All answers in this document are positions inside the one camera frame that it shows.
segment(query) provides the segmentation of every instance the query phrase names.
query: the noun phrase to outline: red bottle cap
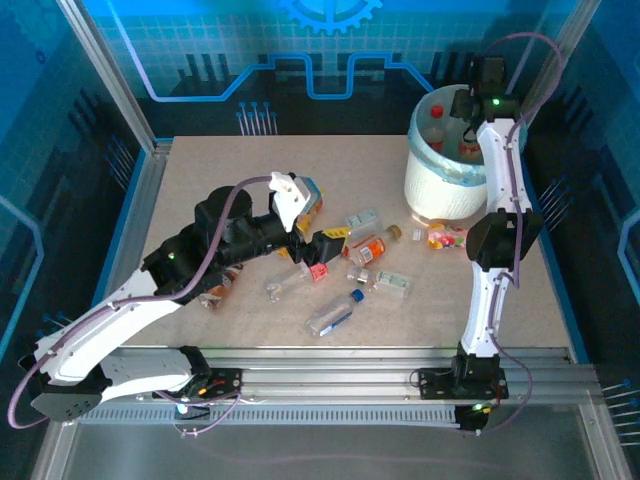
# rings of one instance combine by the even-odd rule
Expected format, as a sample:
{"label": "red bottle cap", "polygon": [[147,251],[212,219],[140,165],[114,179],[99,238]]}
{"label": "red bottle cap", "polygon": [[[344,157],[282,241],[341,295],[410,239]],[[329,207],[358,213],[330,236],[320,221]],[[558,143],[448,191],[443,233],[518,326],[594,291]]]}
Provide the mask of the red bottle cap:
{"label": "red bottle cap", "polygon": [[434,105],[433,107],[431,107],[431,116],[433,118],[440,118],[443,114],[444,108],[442,108],[440,105]]}

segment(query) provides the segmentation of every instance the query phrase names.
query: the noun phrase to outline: beige table surface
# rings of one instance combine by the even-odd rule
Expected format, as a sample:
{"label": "beige table surface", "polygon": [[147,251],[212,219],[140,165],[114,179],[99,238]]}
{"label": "beige table surface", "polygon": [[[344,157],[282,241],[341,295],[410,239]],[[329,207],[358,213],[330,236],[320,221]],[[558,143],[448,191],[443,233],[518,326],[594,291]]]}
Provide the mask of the beige table surface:
{"label": "beige table surface", "polygon": [[[160,319],[133,337],[137,345],[254,346],[455,346],[467,323],[471,264],[463,249],[432,250],[410,241],[418,224],[403,194],[407,162],[404,136],[179,137],[171,155],[149,230],[145,255],[193,222],[193,208],[209,193],[271,171],[312,177],[325,202],[312,230],[344,224],[347,215],[375,206],[386,224],[406,234],[373,269],[411,275],[406,300],[368,294],[349,321],[323,338],[312,337],[305,319],[320,305],[356,285],[349,263],[330,277],[272,304],[263,289],[269,274],[292,268],[277,254],[254,259],[216,312],[198,301]],[[248,189],[254,215],[267,212],[266,184]],[[500,331],[505,346],[568,346],[562,314],[538,244],[522,264],[521,290],[510,289]]]}

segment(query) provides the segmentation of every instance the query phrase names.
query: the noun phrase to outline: snack package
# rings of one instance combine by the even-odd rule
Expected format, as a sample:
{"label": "snack package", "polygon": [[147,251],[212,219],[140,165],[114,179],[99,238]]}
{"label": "snack package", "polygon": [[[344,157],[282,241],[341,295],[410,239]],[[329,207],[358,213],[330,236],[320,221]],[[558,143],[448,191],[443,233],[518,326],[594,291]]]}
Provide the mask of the snack package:
{"label": "snack package", "polygon": [[449,225],[436,223],[429,226],[427,244],[436,250],[464,247],[466,245],[466,239],[467,230],[464,228],[454,228]]}

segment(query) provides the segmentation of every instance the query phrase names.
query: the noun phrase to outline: blue bottle cap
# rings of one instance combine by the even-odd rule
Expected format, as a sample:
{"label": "blue bottle cap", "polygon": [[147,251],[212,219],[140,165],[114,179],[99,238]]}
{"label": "blue bottle cap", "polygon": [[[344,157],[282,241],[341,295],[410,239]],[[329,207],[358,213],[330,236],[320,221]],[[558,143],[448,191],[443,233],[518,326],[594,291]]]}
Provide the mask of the blue bottle cap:
{"label": "blue bottle cap", "polygon": [[364,293],[362,293],[362,290],[360,290],[358,288],[356,288],[353,292],[351,292],[351,296],[358,303],[360,303],[362,300],[364,300]]}

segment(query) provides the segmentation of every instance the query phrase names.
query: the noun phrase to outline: gear logo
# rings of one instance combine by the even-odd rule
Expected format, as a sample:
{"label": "gear logo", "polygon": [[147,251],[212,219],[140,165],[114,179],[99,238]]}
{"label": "gear logo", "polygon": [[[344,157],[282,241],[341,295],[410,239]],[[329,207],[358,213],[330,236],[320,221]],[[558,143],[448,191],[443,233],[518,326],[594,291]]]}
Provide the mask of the gear logo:
{"label": "gear logo", "polygon": [[36,48],[50,46],[60,27],[61,12],[55,0],[8,0],[0,3],[4,3],[4,9],[13,15],[24,36]]}
{"label": "gear logo", "polygon": [[360,28],[360,21],[371,20],[371,11],[382,7],[381,0],[280,0],[280,6],[297,20],[300,28],[311,27],[332,35],[347,33],[347,27]]}

